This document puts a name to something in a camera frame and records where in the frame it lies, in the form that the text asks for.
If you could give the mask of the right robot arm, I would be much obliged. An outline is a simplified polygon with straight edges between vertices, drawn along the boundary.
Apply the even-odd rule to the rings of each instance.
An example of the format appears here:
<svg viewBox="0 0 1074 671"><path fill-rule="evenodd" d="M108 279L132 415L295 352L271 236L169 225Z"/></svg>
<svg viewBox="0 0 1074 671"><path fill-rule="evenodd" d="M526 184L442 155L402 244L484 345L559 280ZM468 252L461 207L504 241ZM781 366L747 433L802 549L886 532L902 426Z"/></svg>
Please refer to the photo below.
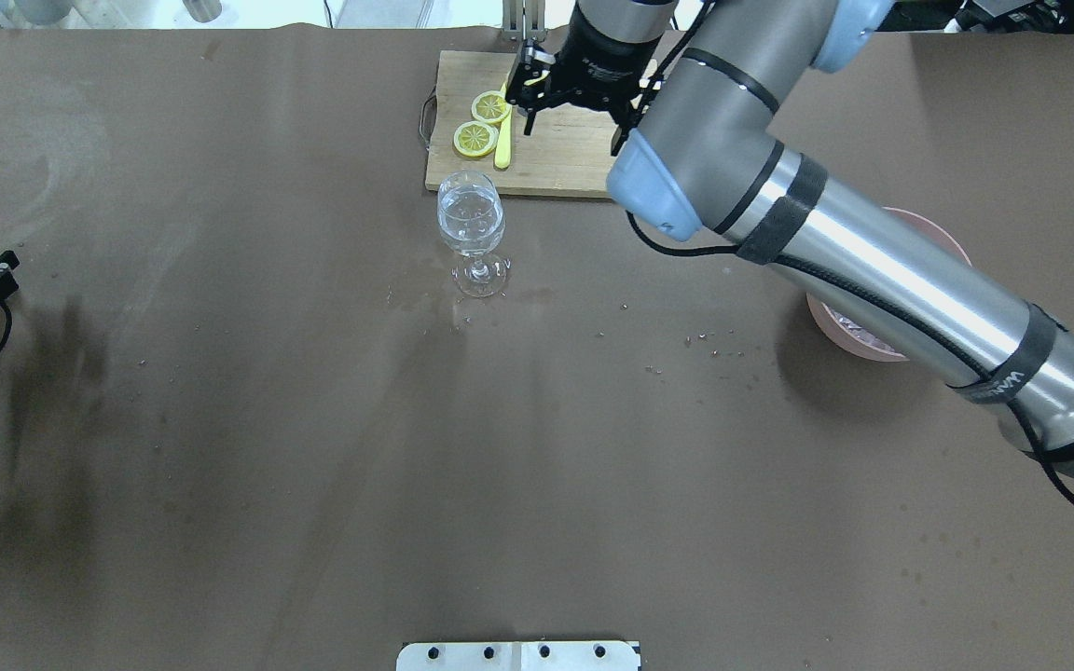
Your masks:
<svg viewBox="0 0 1074 671"><path fill-rule="evenodd" d="M640 82L673 1L579 1L556 52L521 42L507 99L533 126L563 103L613 119L608 192L673 240L770 265L1010 420L1014 442L1074 479L1074 335L768 131L809 69L848 63L888 1L710 1Z"/></svg>

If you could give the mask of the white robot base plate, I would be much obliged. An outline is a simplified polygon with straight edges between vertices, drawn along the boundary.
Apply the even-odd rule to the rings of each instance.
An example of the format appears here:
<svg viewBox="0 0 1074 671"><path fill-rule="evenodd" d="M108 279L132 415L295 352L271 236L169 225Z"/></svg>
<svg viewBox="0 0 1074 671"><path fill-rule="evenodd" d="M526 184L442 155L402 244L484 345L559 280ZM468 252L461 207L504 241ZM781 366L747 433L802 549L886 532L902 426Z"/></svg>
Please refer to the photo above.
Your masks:
<svg viewBox="0 0 1074 671"><path fill-rule="evenodd" d="M623 640L413 642L396 670L643 670L640 644Z"/></svg>

